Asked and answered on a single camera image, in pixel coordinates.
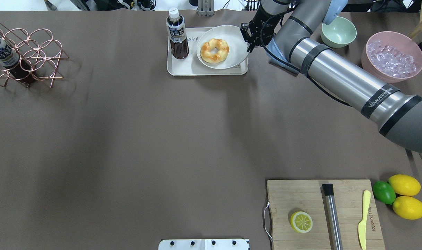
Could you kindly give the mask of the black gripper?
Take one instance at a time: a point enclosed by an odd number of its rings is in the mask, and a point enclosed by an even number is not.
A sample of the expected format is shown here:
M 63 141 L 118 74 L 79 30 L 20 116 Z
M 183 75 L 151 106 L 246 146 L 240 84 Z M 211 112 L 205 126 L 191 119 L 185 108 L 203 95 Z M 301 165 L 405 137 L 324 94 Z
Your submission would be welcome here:
M 268 45 L 274 36 L 275 17 L 269 14 L 256 14 L 250 23 L 241 23 L 240 31 L 247 43 L 246 51 L 251 53 L 255 47 Z

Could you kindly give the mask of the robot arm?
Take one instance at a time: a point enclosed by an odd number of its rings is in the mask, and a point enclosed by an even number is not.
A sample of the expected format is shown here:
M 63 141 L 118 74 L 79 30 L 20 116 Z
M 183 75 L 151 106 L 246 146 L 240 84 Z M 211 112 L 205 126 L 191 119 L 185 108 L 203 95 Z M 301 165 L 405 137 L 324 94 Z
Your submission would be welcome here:
M 286 70 L 301 73 L 340 103 L 360 111 L 379 132 L 405 149 L 422 153 L 422 98 L 406 95 L 311 39 L 329 24 L 346 0 L 262 0 L 254 18 L 240 30 L 247 51 L 263 47 Z

